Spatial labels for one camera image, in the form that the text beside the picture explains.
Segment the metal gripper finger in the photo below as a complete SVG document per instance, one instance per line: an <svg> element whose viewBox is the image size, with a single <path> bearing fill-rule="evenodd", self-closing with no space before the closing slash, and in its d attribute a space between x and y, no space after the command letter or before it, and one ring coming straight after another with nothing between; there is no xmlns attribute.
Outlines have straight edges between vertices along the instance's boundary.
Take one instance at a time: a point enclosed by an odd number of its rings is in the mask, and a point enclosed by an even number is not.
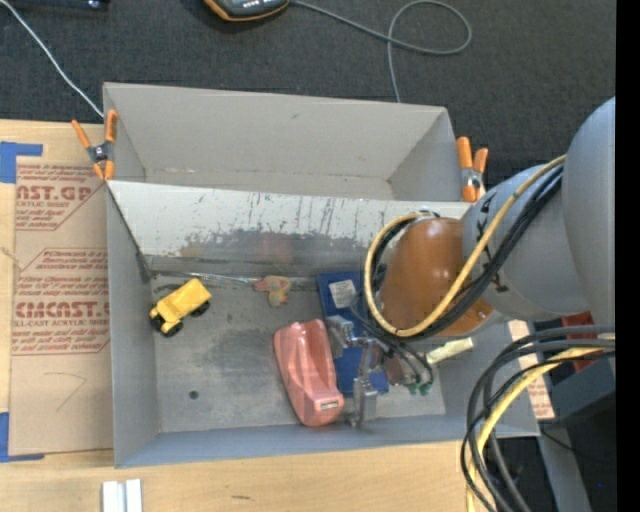
<svg viewBox="0 0 640 512"><path fill-rule="evenodd" d="M368 378L356 377L353 381L353 412L350 424L360 426L376 419L378 391Z"/></svg>
<svg viewBox="0 0 640 512"><path fill-rule="evenodd" d="M327 333L333 358L341 358L353 346L354 324L340 315L327 318Z"/></svg>

